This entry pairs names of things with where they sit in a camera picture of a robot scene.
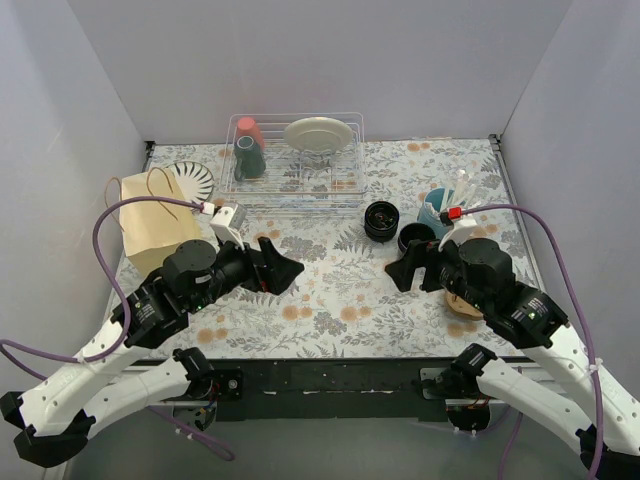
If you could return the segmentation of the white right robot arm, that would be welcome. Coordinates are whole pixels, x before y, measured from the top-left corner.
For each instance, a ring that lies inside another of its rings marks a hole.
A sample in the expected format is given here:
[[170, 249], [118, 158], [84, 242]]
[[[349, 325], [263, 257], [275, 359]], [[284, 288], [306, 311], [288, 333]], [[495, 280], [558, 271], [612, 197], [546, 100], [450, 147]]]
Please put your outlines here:
[[[385, 271], [406, 292], [418, 268], [425, 270], [423, 291], [444, 289], [479, 310], [495, 334], [535, 361], [564, 391], [549, 390], [487, 348], [472, 344], [449, 369], [460, 395], [471, 398], [483, 393], [514, 407], [569, 445], [585, 467], [598, 458], [599, 479], [638, 478], [638, 400], [601, 371], [603, 424], [596, 424], [585, 345], [568, 316], [547, 294], [516, 279], [511, 257], [496, 242], [486, 238], [462, 245], [412, 241]], [[599, 456], [595, 453], [598, 434], [604, 442]]]

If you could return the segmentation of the stack of black cups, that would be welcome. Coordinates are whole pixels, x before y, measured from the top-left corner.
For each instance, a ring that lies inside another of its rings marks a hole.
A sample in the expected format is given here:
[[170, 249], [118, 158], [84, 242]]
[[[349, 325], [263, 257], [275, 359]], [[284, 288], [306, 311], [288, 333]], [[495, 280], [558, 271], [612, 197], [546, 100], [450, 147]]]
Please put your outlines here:
[[399, 251], [404, 254], [411, 241], [431, 241], [435, 240], [434, 231], [426, 224], [413, 222], [405, 225], [399, 232], [397, 245]]

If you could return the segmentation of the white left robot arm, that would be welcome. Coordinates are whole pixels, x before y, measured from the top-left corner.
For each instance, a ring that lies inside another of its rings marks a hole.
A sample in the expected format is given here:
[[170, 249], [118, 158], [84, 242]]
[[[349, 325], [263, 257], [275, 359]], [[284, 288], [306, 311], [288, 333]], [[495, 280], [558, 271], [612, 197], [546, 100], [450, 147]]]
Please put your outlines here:
[[197, 347], [177, 349], [141, 374], [120, 375], [184, 330], [190, 315], [235, 288], [279, 295], [303, 270], [266, 237], [258, 249], [183, 243], [113, 310], [73, 362], [30, 390], [2, 396], [2, 416], [19, 430], [18, 456], [43, 468], [58, 466], [107, 426], [152, 404], [183, 396], [207, 399], [217, 381]]

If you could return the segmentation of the brown cardboard cup carriers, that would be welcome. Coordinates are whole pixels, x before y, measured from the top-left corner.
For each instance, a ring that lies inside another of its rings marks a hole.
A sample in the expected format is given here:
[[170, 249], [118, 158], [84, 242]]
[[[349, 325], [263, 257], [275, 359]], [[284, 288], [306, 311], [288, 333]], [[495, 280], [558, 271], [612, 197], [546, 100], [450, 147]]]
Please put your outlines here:
[[481, 321], [483, 319], [483, 314], [477, 308], [448, 291], [445, 292], [445, 305], [451, 313], [462, 319], [470, 321]]

